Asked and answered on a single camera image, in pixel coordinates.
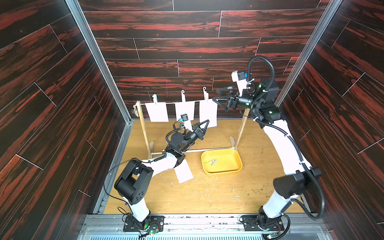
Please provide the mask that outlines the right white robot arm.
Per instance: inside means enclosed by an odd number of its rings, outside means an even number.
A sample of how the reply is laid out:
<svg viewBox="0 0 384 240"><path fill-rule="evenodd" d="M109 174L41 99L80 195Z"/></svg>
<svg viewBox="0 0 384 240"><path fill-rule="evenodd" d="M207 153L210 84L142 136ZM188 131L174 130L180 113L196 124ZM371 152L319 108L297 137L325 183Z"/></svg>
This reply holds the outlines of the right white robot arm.
<svg viewBox="0 0 384 240"><path fill-rule="evenodd" d="M264 235L265 239L279 239L290 229L290 219L284 226L282 218L288 218L285 211L293 203L297 203L312 220L323 217L326 201L324 190L319 184L322 172L313 168L305 159L289 132L285 116L275 105L280 90L271 61L256 55L249 60L245 71L232 72L232 80L238 86L238 93L234 94L233 87L217 89L218 96L212 100L225 111L237 108L249 111L253 121L264 130L278 153L285 175L273 180L274 192L259 208L254 220L260 230L271 232ZM320 197L317 214L313 214L299 200L300 195L311 186L316 188Z"/></svg>

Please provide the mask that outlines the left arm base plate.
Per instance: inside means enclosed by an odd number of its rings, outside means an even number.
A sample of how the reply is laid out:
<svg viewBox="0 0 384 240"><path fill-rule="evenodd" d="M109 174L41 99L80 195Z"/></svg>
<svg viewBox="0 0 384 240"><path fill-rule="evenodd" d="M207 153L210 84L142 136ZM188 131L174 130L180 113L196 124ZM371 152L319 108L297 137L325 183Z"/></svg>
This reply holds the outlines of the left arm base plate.
<svg viewBox="0 0 384 240"><path fill-rule="evenodd" d="M123 232L146 232L156 234L164 230L165 216L149 214L139 222L131 214L126 216Z"/></svg>

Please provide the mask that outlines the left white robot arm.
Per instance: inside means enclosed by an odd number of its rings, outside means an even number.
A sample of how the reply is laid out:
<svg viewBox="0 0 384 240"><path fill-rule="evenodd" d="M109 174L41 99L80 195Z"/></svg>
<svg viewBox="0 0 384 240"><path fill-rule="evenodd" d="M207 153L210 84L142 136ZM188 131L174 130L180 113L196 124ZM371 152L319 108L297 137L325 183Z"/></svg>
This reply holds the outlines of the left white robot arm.
<svg viewBox="0 0 384 240"><path fill-rule="evenodd" d="M131 210L129 217L140 230L145 230L151 220L145 195L148 191L152 177L170 169L175 169L178 180L184 183L193 179L192 172L185 161L185 152L195 144L195 141L203 140L210 121L192 125L188 131L184 124L166 135L167 147L162 155L148 161L140 161L133 158L117 178L114 188Z"/></svg>

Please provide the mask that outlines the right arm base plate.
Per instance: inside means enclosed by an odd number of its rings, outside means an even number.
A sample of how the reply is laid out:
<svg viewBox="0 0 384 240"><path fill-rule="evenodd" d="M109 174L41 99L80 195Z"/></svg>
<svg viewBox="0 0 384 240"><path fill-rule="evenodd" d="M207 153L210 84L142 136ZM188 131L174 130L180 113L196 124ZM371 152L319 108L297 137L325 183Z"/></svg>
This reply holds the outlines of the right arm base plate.
<svg viewBox="0 0 384 240"><path fill-rule="evenodd" d="M285 230L281 217L270 219L264 214L260 217L258 214L242 215L239 221L246 232L282 232Z"/></svg>

